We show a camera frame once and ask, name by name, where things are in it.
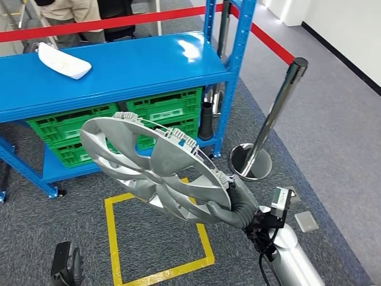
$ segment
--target yellow square marking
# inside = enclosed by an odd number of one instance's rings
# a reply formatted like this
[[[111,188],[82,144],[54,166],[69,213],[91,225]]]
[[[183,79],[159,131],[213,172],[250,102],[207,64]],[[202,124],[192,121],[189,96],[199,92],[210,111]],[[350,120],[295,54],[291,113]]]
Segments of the yellow square marking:
[[[23,0],[23,3],[26,4],[28,0]],[[21,14],[21,8],[20,8],[19,12],[11,13],[11,16],[17,16]]]
[[[183,182],[188,183],[187,178],[182,179]],[[205,254],[204,258],[189,262],[180,266],[177,266],[167,270],[161,271],[158,273],[146,276],[134,281],[131,281],[123,284],[121,274],[121,265],[119,263],[119,252],[118,250],[118,242],[116,240],[116,229],[115,227],[114,210],[112,205],[121,201],[130,200],[134,196],[127,193],[123,195],[117,195],[115,197],[105,199],[105,208],[106,213],[107,229],[109,230],[109,252],[111,258],[111,267],[112,271],[112,279],[114,286],[146,286],[152,285],[158,282],[161,282],[198,269],[207,267],[214,263],[214,255],[213,254],[210,243],[206,234],[205,227],[203,224],[197,223],[197,230],[201,241],[201,245]],[[193,203],[195,201],[193,198],[189,198]]]

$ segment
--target person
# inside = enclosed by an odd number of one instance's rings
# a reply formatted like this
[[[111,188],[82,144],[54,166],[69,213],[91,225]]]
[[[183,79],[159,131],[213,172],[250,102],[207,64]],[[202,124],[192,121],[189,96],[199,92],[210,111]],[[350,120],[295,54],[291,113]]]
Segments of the person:
[[[35,0],[50,25],[100,20],[97,0]],[[81,32],[90,43],[104,43],[103,30]],[[57,36],[58,48],[79,45],[79,34]]]

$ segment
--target white wall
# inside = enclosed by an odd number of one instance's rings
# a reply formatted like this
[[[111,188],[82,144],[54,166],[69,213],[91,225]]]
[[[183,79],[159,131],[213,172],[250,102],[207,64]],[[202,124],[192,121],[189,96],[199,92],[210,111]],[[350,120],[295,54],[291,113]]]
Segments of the white wall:
[[[381,86],[381,0],[312,0],[305,22]]]

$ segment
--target chrome stanchion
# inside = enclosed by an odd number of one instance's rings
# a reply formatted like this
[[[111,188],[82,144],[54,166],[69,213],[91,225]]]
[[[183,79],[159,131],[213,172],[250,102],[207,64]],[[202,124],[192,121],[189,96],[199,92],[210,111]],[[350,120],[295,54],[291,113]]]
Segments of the chrome stanchion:
[[[229,164],[233,172],[247,181],[263,179],[272,170],[272,159],[262,147],[287,99],[304,74],[309,62],[304,58],[295,58],[288,68],[284,82],[275,98],[270,113],[265,120],[254,144],[241,144],[232,150]]]
[[[220,35],[218,37],[217,56],[223,60],[225,50],[226,49],[227,34],[230,22],[229,0],[224,0],[223,3],[223,12],[221,15],[221,25],[220,26]],[[206,100],[213,104],[213,115],[219,116],[221,110],[223,92],[221,91],[221,84],[217,83],[206,95]]]

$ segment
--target blue shelf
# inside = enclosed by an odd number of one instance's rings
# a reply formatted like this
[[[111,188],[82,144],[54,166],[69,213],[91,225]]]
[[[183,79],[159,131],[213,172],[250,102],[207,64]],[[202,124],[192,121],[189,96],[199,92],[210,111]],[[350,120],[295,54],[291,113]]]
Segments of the blue shelf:
[[[197,143],[200,147],[210,146],[214,145],[215,142],[216,139],[214,138],[207,141],[202,141],[201,139],[197,139]],[[140,152],[140,154],[143,156],[149,156],[151,152],[152,149],[141,151]],[[53,154],[48,146],[45,146],[45,152],[44,153],[44,167],[41,182],[44,183],[58,182],[99,171],[100,171],[100,169],[98,168],[94,163],[88,163],[79,167],[67,169],[65,166],[63,166],[59,159],[57,159],[54,154]]]
[[[7,67],[0,77],[4,96],[14,94],[23,79],[27,89],[4,100],[0,122],[128,100],[232,78],[204,41],[202,32],[80,46],[65,50],[91,63],[79,80],[45,66],[36,53],[1,57]]]
[[[242,6],[242,0],[231,0],[231,2],[238,10]]]

